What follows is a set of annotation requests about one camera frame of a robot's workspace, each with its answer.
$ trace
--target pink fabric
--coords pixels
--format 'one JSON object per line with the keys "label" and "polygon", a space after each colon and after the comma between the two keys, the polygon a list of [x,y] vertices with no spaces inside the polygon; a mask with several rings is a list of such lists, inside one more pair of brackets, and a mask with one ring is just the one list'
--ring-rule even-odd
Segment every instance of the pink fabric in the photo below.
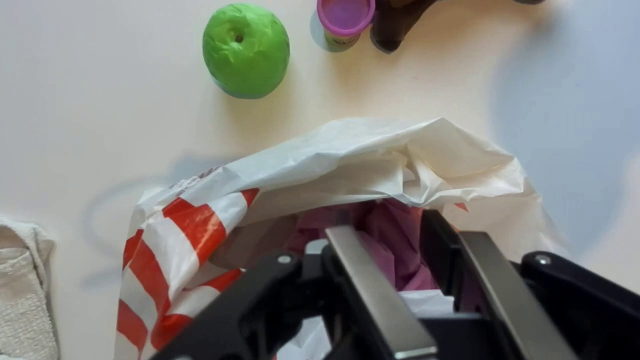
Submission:
{"label": "pink fabric", "polygon": [[326,206],[302,213],[287,249],[304,253],[308,242],[324,238],[338,211],[349,211],[362,245],[398,291],[437,289],[420,256],[421,209],[394,199]]}

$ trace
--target dark object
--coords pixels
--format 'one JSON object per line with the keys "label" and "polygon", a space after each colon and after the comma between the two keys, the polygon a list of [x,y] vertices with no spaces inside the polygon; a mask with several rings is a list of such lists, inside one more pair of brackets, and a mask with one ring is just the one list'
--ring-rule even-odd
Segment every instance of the dark object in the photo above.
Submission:
{"label": "dark object", "polygon": [[[400,46],[404,36],[422,14],[438,0],[376,0],[371,28],[374,43],[387,53]],[[544,0],[514,0],[522,4],[540,4]]]}
{"label": "dark object", "polygon": [[264,257],[154,360],[271,360],[318,315],[327,360],[640,358],[640,297],[557,255],[510,263],[486,233],[425,211],[421,251],[456,313],[416,319],[353,228],[326,234],[321,254]]}

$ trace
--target white table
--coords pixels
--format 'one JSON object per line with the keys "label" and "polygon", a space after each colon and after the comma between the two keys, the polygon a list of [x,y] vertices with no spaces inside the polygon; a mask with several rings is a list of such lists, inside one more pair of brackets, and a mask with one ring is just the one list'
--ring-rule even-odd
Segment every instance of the white table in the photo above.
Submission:
{"label": "white table", "polygon": [[0,2],[0,214],[59,239],[62,359],[112,358],[142,189],[351,115],[443,116],[503,145],[575,259],[640,291],[639,2],[444,1],[391,55],[365,37],[324,50],[313,0],[255,2],[292,51],[258,101],[223,94],[202,61],[203,28],[226,1]]}

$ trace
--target green play-doh ball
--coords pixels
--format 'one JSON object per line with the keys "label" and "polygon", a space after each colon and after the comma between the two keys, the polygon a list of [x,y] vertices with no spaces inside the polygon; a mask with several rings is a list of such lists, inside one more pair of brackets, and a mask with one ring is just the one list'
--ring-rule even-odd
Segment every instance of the green play-doh ball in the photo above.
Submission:
{"label": "green play-doh ball", "polygon": [[202,53],[209,72],[224,91],[258,98],[282,82],[289,64],[289,36],[269,10],[231,4],[209,19]]}

